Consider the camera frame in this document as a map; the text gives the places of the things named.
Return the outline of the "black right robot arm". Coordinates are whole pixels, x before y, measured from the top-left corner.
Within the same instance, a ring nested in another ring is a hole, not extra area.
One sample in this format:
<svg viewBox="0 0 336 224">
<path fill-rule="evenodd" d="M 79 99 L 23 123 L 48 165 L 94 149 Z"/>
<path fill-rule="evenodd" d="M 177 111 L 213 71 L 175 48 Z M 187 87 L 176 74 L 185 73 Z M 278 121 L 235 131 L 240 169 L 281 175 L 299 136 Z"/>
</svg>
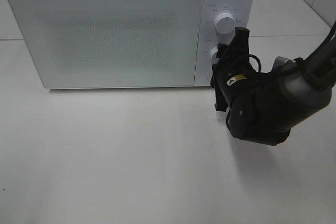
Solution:
<svg viewBox="0 0 336 224">
<path fill-rule="evenodd" d="M 325 108 L 335 86 L 335 28 L 307 58 L 277 57 L 269 72 L 250 60 L 249 30 L 235 29 L 230 44 L 218 44 L 212 64 L 215 109 L 226 112 L 230 134 L 275 146 L 291 129 Z"/>
</svg>

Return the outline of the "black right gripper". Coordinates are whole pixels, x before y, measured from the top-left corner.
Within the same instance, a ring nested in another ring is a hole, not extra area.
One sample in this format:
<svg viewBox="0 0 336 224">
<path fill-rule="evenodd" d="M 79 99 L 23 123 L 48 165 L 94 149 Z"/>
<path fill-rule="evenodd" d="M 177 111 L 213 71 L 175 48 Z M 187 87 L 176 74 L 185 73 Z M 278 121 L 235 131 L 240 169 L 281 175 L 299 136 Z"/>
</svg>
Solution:
<svg viewBox="0 0 336 224">
<path fill-rule="evenodd" d="M 218 61 L 212 65 L 211 78 L 211 87 L 215 91 L 216 111 L 224 112 L 231 109 L 234 100 L 241 95 L 250 94 L 251 86 L 256 83 L 255 76 L 260 74 L 260 70 L 253 68 L 250 58 L 254 58 L 258 64 L 260 60 L 255 56 L 249 56 L 248 40 L 249 30 L 236 27 L 230 45 L 221 43 L 217 45 Z"/>
</svg>

